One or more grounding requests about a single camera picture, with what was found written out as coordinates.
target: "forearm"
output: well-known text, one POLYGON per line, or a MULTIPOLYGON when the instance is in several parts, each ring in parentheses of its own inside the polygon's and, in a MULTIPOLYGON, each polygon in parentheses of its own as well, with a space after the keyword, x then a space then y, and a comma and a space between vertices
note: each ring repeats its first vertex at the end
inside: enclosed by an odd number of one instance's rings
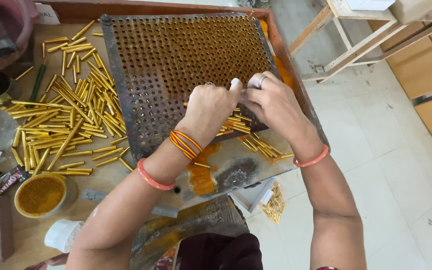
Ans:
MULTIPOLYGON (((290 144, 298 163, 312 161, 323 152, 323 144, 312 125, 304 136, 290 144)), ((315 213, 345 217, 359 215, 350 187, 329 154, 320 162, 301 168, 301 175, 315 213)))
MULTIPOLYGON (((188 163, 189 159, 166 139, 143 167, 154 181, 170 185, 188 163)), ((163 192, 134 170, 94 209, 75 244, 84 249, 109 249, 135 235, 163 192)))

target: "metal sheet with holes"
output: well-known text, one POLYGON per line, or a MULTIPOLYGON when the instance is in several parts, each ring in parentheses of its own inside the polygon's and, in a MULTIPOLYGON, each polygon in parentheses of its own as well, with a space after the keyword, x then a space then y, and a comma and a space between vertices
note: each ring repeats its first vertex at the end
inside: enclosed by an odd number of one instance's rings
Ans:
MULTIPOLYGON (((186 112, 192 90, 206 82, 229 89, 258 72, 272 71, 273 57, 261 28, 243 13, 101 16, 111 72, 135 160, 149 156, 186 112)), ((267 129, 243 105, 252 132, 267 129)), ((218 142, 243 135, 235 131, 218 142)))

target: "silver ring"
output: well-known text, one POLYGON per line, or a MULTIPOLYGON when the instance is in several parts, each ring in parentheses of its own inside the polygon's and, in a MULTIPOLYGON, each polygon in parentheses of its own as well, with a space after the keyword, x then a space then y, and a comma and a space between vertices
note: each ring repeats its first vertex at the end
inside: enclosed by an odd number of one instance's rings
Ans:
POLYGON ((263 76, 261 77, 261 79, 259 79, 259 87, 258 87, 259 89, 261 89, 261 84, 263 83, 263 80, 266 79, 266 78, 267 78, 267 77, 263 75, 263 76))

